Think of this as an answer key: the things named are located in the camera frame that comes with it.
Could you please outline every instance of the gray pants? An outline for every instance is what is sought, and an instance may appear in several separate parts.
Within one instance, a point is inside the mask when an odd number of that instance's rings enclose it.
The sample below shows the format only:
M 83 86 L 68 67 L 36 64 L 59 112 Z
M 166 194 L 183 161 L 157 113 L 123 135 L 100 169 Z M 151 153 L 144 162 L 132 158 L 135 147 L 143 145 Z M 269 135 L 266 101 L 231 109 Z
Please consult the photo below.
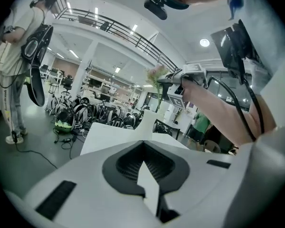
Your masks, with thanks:
M 20 131 L 25 130 L 20 105 L 20 94 L 25 81 L 25 74 L 18 76 L 1 76 L 0 83 L 3 87 L 7 87 L 13 81 L 14 83 L 10 87 L 6 89 L 2 88 L 2 114 L 9 125 L 10 132 L 15 131 L 19 137 Z

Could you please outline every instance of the green shirt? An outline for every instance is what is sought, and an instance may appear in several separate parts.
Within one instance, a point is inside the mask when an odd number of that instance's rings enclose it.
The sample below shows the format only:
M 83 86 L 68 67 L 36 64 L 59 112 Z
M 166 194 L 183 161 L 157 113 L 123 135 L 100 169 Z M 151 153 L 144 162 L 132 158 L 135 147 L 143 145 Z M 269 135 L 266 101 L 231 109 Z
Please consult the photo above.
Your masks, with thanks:
M 209 121 L 209 119 L 201 112 L 198 112 L 195 117 L 194 117 L 195 123 L 193 125 L 193 127 L 202 133 L 205 133 L 206 129 L 208 128 L 208 126 L 211 124 L 211 122 Z

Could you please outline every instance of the railing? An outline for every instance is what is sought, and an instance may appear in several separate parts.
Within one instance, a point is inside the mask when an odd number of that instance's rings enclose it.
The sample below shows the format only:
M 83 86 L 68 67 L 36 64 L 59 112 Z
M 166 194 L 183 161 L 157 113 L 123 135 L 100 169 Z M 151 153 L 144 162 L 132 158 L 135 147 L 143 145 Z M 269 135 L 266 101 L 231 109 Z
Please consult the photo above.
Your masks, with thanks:
M 165 65 L 170 71 L 176 71 L 177 66 L 162 51 L 145 37 L 132 31 L 131 28 L 116 20 L 86 10 L 72 8 L 72 12 L 70 12 L 67 8 L 67 0 L 57 0 L 57 3 L 60 13 L 56 16 L 56 19 L 78 21 L 79 23 L 89 25 L 95 29 L 106 31 L 131 43 L 138 50 L 151 56 L 159 64 Z

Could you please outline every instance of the gray floor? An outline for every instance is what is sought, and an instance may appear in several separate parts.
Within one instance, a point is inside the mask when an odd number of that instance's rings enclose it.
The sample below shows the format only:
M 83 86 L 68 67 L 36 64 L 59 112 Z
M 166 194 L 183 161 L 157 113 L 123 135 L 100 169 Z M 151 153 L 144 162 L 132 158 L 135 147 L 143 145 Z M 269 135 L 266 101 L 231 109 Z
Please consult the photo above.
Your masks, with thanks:
M 45 86 L 46 98 L 48 86 Z M 42 153 L 58 168 L 69 159 L 69 151 L 61 148 L 61 143 L 54 143 L 56 135 L 53 133 L 54 124 L 50 123 L 53 116 L 49 116 L 43 107 L 36 106 L 29 98 L 26 86 L 21 93 L 21 106 L 23 118 L 26 123 L 28 135 L 24 138 L 24 143 L 18 144 L 20 150 L 34 150 Z M 55 168 L 42 156 L 36 153 L 20 153 L 15 145 L 5 143 L 5 137 L 9 135 L 9 129 L 0 116 L 0 182 L 4 189 L 10 190 L 23 197 L 28 190 L 43 177 L 50 174 Z M 67 138 L 68 135 L 60 136 L 60 139 Z M 188 138 L 184 138 L 180 133 L 178 141 L 187 145 Z M 71 156 L 80 155 L 83 143 L 75 141 Z M 195 150 L 195 144 L 189 146 Z

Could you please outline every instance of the shoe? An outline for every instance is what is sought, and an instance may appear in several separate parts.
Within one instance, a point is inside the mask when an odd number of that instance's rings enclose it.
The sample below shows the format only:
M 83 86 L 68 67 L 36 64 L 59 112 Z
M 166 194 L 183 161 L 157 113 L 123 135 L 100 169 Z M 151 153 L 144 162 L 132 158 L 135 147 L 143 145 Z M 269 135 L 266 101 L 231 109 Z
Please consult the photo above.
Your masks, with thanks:
M 23 138 L 21 136 L 17 138 L 17 144 L 23 143 L 23 141 L 24 140 L 23 140 Z M 13 139 L 12 136 L 7 136 L 5 138 L 5 142 L 7 142 L 8 144 L 15 144 L 14 139 Z
M 28 134 L 28 130 L 25 128 L 25 129 L 21 130 L 20 134 L 23 135 L 23 136 L 27 135 Z

